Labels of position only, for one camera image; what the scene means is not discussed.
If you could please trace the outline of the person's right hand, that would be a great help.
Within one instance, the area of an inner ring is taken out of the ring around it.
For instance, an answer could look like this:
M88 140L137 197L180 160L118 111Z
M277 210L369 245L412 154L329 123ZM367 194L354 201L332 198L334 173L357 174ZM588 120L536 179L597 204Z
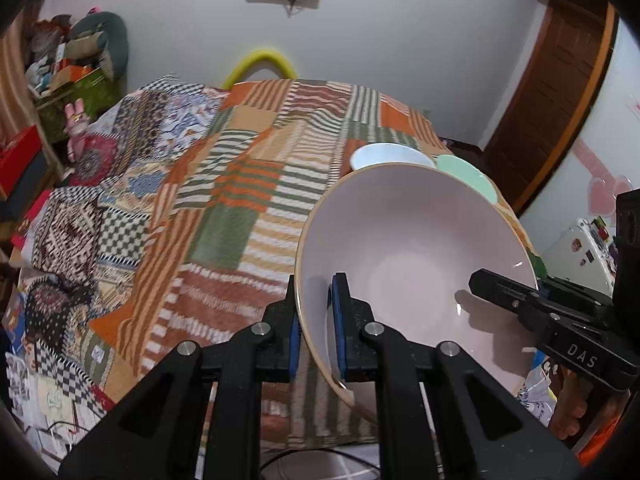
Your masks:
M576 437L580 430L590 426L588 422L588 396L592 385L587 379L580 378L574 372L567 372L549 429L559 440L566 441Z

